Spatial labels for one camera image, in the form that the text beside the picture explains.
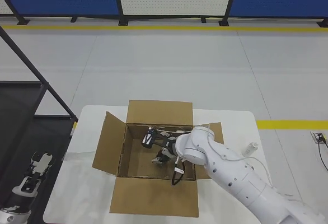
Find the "box flap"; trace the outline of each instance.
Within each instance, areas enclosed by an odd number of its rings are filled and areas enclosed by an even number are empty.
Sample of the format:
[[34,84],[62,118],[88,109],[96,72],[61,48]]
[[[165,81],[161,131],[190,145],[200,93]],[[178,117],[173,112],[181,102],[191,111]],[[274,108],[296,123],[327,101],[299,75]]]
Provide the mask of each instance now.
[[193,125],[193,103],[155,100],[130,100],[128,124]]
[[[224,144],[224,137],[222,135],[222,127],[221,122],[219,123],[211,123],[210,129],[215,133],[215,141],[221,144]],[[195,165],[195,175],[197,180],[201,179],[210,179],[208,176],[204,166]]]
[[116,175],[121,148],[123,145],[125,123],[106,112],[102,132],[92,167]]
[[196,181],[116,178],[110,213],[199,217]]

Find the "blue wall panel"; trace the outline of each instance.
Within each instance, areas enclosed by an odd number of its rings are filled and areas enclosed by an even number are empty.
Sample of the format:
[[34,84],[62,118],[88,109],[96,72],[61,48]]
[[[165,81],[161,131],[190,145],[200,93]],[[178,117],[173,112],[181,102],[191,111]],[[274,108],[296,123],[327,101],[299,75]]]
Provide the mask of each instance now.
[[118,15],[116,0],[12,0],[19,14]]
[[326,17],[328,0],[233,0],[230,16]]

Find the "black shelf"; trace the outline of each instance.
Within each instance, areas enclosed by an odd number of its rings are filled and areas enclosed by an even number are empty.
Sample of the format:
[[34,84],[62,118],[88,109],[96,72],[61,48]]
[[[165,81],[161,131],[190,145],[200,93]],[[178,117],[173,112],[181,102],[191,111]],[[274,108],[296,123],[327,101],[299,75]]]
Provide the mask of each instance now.
[[0,81],[0,182],[46,90],[41,82]]
[[[6,204],[11,191],[21,184],[34,153],[47,152],[53,155],[54,164],[37,190],[27,220],[44,223],[43,213],[78,118],[1,26],[0,37],[39,79],[38,82],[0,81],[0,209],[8,211]],[[69,115],[35,115],[47,90]]]
[[32,205],[32,214],[28,223],[43,222],[43,213],[62,165],[62,158],[67,151],[73,124],[74,119],[70,116],[34,116],[22,138],[17,153],[8,165],[9,169],[4,174],[6,178],[0,185],[0,201],[6,200],[12,188],[21,183],[23,174],[35,152],[49,152],[53,155],[55,162],[50,168],[46,180],[38,189],[38,196]]

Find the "white cable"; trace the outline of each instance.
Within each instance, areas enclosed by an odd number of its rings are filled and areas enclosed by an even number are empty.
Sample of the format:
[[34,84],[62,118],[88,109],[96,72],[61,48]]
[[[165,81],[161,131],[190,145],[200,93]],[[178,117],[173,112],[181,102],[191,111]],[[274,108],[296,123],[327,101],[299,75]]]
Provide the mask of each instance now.
[[[214,150],[214,148],[212,147],[212,145],[210,144],[210,141],[209,141],[210,124],[211,124],[211,123],[209,123],[209,125],[208,125],[208,129],[209,129],[209,130],[208,130],[208,134],[207,134],[207,139],[208,139],[208,143],[209,143],[210,148],[211,148],[212,150]],[[264,168],[265,171],[266,171],[267,179],[269,180],[269,183],[270,183],[271,187],[273,187],[273,184],[272,184],[272,182],[271,182],[271,178],[270,178],[270,175],[269,175],[268,170],[266,169],[265,165],[264,165],[264,164],[263,164],[258,158],[255,158],[255,157],[250,156],[250,157],[239,158],[239,159],[237,159],[237,160],[228,160],[227,158],[225,158],[224,160],[231,161],[231,162],[236,162],[236,161],[245,160],[245,159],[247,159],[247,158],[253,158],[254,160],[258,161],[258,162],[261,164],[261,166],[263,166],[263,168]]]
[[238,160],[229,160],[229,159],[227,159],[227,158],[224,159],[224,160],[231,161],[231,162],[236,162],[236,161],[245,160],[245,159],[247,159],[247,158],[253,158],[254,160],[258,161],[258,162],[263,166],[263,168],[264,168],[265,171],[266,171],[267,179],[269,180],[269,183],[270,183],[271,187],[273,187],[273,184],[272,184],[272,182],[271,182],[271,178],[270,178],[270,175],[269,175],[268,170],[266,169],[265,165],[264,165],[264,164],[263,164],[258,158],[255,158],[255,157],[250,156],[250,157],[239,158]]
[[157,129],[157,131],[159,131],[159,132],[167,132],[167,133],[177,133],[177,134],[180,134],[180,133],[190,133],[191,132],[190,130],[187,130],[187,131],[178,130],[176,132],[172,132],[172,131],[169,131],[169,130],[160,130],[160,129]]

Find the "white bottle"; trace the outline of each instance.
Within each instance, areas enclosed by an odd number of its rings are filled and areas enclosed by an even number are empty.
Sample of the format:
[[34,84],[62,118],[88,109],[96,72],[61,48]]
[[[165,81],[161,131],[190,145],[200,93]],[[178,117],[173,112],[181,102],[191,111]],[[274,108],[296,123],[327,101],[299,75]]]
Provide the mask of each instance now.
[[246,148],[244,148],[241,154],[244,157],[251,156],[258,148],[259,144],[257,142],[251,142]]

